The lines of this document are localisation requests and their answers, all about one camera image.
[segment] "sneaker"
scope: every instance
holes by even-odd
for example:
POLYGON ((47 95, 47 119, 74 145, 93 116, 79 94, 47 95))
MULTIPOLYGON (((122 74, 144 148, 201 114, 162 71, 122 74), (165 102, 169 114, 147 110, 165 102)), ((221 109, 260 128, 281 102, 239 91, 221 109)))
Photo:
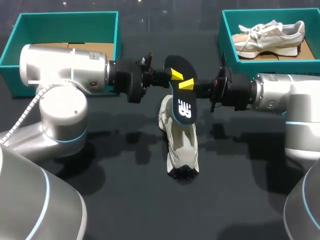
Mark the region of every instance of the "sneaker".
POLYGON ((283 25, 275 20, 252 28, 239 25, 242 34, 234 34, 232 40, 238 56, 254 59, 263 52, 279 56, 296 57, 305 37, 305 23, 283 25))
POLYGON ((175 121, 172 100, 172 95, 162 100, 158 115, 159 128, 166 133, 169 143, 166 168, 174 178, 190 178, 199 173, 196 126, 175 121))

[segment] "beige sneaker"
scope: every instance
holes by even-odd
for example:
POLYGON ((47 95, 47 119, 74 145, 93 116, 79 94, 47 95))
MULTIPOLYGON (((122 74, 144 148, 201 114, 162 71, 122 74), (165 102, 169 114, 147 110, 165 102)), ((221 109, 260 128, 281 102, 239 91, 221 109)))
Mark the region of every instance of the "beige sneaker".
POLYGON ((279 56, 296 57, 305 37, 305 23, 283 25, 275 20, 252 28, 239 25, 242 34, 234 34, 232 40, 238 56, 254 59, 263 52, 279 56))

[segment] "shoe sole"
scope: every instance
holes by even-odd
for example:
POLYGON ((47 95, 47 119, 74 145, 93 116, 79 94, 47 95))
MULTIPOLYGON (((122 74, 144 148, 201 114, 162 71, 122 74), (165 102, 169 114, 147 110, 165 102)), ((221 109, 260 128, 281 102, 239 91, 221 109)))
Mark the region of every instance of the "shoe sole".
POLYGON ((269 47, 261 51, 254 51, 254 52, 236 51, 236 54, 242 59, 255 59, 258 55, 262 53, 272 53, 273 55, 282 56, 282 57, 297 57, 300 52, 300 48, 301 46, 283 47, 283 48, 269 47))
MULTIPOLYGON (((162 121, 159 121, 159 128, 161 131, 163 131, 165 134, 166 128, 163 125, 162 121)), ((175 178, 175 179, 189 179, 193 178, 199 173, 199 163, 198 160, 196 161, 194 168, 189 167, 188 165, 183 165, 181 167, 175 167, 172 164, 170 154, 168 153, 166 158, 166 171, 169 174, 169 176, 175 178)))

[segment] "cardboard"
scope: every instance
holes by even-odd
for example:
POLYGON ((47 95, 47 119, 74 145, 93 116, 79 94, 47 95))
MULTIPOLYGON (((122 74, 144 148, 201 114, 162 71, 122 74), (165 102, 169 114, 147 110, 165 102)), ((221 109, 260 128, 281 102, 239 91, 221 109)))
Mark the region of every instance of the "cardboard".
POLYGON ((108 60, 112 60, 114 56, 113 43, 97 43, 97 42, 69 43, 68 48, 105 53, 108 60))
POLYGON ((61 47, 61 48, 67 48, 68 47, 68 43, 67 42, 34 43, 34 45, 49 46, 49 47, 61 47))
POLYGON ((278 57, 276 55, 272 54, 265 54, 265 55, 258 55, 254 59, 241 59, 239 58, 241 62, 245 61, 278 61, 278 57))

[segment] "shoe insole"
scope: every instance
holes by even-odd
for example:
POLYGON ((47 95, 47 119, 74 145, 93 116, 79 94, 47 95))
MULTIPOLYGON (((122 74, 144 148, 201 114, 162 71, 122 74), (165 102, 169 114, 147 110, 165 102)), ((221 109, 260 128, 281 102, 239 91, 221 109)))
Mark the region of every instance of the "shoe insole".
POLYGON ((193 146, 190 126, 183 126, 173 121, 171 126, 171 133, 174 149, 193 146))
POLYGON ((196 93, 191 88, 182 88, 179 84, 187 84, 188 80, 198 80, 196 70, 191 63, 182 56, 170 55, 165 59, 163 67, 171 68, 182 74, 183 80, 171 80, 172 90, 172 114, 175 120, 182 125, 192 125, 197 120, 197 99, 196 93))

